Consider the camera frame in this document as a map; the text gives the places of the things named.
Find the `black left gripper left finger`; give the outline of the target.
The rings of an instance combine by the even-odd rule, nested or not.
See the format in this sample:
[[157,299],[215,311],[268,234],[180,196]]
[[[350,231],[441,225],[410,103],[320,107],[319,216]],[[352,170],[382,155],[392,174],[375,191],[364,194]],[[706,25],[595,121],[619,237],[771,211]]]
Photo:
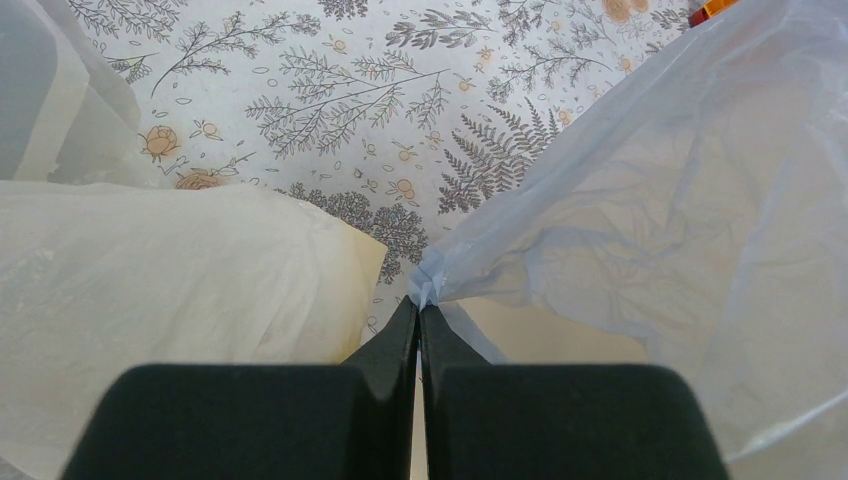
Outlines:
[[405,479],[417,308],[338,365],[148,364],[105,392],[66,479]]

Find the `orange red toy car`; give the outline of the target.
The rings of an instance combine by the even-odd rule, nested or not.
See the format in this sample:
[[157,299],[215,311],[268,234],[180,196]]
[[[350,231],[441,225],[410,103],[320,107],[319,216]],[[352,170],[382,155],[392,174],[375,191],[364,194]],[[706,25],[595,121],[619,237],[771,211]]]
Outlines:
[[737,2],[738,0],[708,0],[688,17],[688,25],[690,28],[694,28],[715,17]]

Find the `beige plastic trash bin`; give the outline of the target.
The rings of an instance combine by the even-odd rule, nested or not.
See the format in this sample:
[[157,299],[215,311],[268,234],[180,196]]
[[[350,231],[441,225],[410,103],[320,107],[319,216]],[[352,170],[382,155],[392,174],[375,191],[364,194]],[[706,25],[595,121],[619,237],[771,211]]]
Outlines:
[[413,479],[576,477],[572,370],[646,358],[634,340],[484,299],[428,306],[419,323]]

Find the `light blue trash bag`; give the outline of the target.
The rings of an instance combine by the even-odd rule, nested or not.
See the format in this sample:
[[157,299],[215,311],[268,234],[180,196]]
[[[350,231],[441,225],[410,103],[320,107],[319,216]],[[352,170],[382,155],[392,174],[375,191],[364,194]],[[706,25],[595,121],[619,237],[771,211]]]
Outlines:
[[846,3],[741,1],[687,31],[428,247],[410,295],[634,340],[734,478],[845,478]]

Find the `translucent white yellow trash bag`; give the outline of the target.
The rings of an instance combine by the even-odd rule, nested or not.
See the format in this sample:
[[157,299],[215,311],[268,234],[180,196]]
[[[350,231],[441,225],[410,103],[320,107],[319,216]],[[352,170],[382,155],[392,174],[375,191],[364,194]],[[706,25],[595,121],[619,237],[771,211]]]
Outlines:
[[56,479],[125,370],[337,362],[386,247],[275,191],[244,106],[309,1],[1,5],[1,473]]

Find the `floral patterned table mat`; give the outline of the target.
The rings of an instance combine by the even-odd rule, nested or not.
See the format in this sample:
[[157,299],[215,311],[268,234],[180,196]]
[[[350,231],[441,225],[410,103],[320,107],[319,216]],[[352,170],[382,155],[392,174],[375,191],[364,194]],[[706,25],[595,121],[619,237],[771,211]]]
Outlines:
[[423,249],[518,186],[688,26],[694,1],[72,1],[141,110],[158,187],[249,183],[388,251],[367,334]]

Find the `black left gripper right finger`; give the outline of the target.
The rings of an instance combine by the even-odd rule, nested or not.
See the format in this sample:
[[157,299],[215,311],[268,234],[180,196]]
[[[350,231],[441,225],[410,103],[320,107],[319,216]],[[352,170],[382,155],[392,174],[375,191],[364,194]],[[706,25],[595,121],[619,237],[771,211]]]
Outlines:
[[418,316],[433,479],[725,479],[674,371],[638,364],[494,365],[442,312]]

